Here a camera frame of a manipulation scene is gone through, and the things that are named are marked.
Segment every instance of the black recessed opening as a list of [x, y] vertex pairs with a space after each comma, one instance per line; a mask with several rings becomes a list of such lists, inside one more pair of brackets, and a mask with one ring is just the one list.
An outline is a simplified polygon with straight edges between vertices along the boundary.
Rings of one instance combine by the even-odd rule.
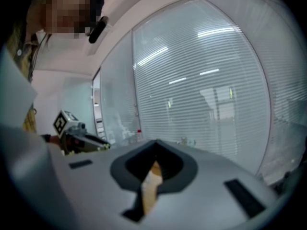
[[70, 166], [71, 169], [77, 169], [77, 168], [80, 168], [80, 167], [83, 167], [83, 166], [86, 166], [86, 165], [90, 165], [92, 163], [93, 162], [91, 160], [83, 160], [83, 161], [79, 161], [79, 162], [70, 163], [69, 166]]
[[140, 221], [144, 216], [142, 203], [142, 183], [154, 162], [157, 161], [163, 183], [157, 188], [160, 194], [182, 191], [195, 178], [197, 164], [194, 159], [162, 141], [151, 141], [113, 161], [111, 175], [122, 189], [136, 192], [133, 206], [124, 210], [123, 216]]
[[224, 184], [250, 218], [265, 210], [265, 207], [237, 179]]

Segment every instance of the glass wall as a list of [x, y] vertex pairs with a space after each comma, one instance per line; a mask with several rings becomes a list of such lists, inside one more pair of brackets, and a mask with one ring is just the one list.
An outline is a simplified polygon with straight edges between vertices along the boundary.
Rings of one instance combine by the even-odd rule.
[[102, 139], [106, 139], [100, 102], [100, 70], [93, 80], [93, 104], [97, 135]]
[[270, 101], [240, 29], [202, 0], [173, 6], [133, 31], [142, 133], [221, 154], [256, 173]]
[[129, 32], [101, 65], [106, 138], [221, 154], [271, 184], [300, 163], [306, 42], [280, 4], [185, 0]]
[[132, 70], [131, 33], [101, 65], [101, 105], [106, 138], [112, 148], [137, 141], [139, 118]]
[[252, 43], [271, 90], [272, 128], [260, 173], [281, 179], [302, 159], [307, 135], [307, 52], [291, 12], [265, 0], [208, 0], [226, 13]]

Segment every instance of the black earphone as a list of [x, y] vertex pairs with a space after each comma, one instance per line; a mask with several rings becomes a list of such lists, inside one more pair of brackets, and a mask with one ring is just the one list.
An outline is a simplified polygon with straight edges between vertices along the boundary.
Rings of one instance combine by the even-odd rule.
[[108, 17], [106, 17], [106, 16], [103, 16], [99, 20], [99, 22], [97, 22], [95, 28], [91, 31], [91, 33], [89, 35], [88, 41], [89, 41], [90, 44], [96, 43], [98, 37], [101, 35], [103, 30], [105, 29], [107, 22], [108, 22]]

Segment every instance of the ceiling light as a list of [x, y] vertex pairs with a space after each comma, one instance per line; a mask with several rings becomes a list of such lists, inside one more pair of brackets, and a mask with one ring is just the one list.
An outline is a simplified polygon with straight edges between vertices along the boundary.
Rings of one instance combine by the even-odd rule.
[[139, 61], [138, 62], [138, 65], [139, 66], [143, 66], [145, 65], [147, 62], [151, 61], [154, 57], [156, 57], [157, 55], [167, 51], [168, 48], [167, 47], [164, 47], [164, 48], [161, 48], [160, 50], [154, 52], [153, 54], [149, 55], [148, 57], [144, 58], [143, 60]]
[[177, 79], [177, 80], [175, 80], [175, 81], [169, 82], [168, 84], [172, 84], [172, 83], [175, 83], [175, 82], [180, 82], [180, 81], [183, 81], [183, 80], [185, 80], [185, 79], [187, 79], [187, 78]]
[[217, 72], [217, 71], [219, 71], [219, 69], [210, 70], [210, 71], [204, 71], [204, 72], [200, 73], [200, 75], [206, 75], [206, 74], [214, 73], [214, 72]]
[[226, 28], [221, 28], [221, 29], [216, 29], [216, 30], [210, 30], [202, 33], [198, 33], [198, 37], [203, 37], [203, 36], [209, 36], [217, 33], [226, 33], [226, 32], [234, 32], [235, 29], [233, 27], [226, 27]]
[[238, 57], [232, 57], [232, 58], [220, 59], [220, 60], [215, 60], [215, 61], [209, 61], [209, 62], [206, 62], [206, 65], [220, 63], [220, 62], [224, 62], [224, 61], [230, 61], [231, 59], [238, 59]]

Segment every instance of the window blinds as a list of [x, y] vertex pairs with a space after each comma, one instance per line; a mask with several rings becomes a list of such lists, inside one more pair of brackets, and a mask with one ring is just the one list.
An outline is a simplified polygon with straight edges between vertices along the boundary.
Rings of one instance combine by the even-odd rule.
[[209, 0], [252, 43], [266, 72], [272, 102], [271, 138], [260, 168], [274, 183], [295, 169], [307, 134], [306, 42], [290, 12], [266, 0]]
[[132, 37], [143, 136], [215, 152], [256, 173], [270, 102], [241, 30], [210, 4], [191, 0], [158, 12]]

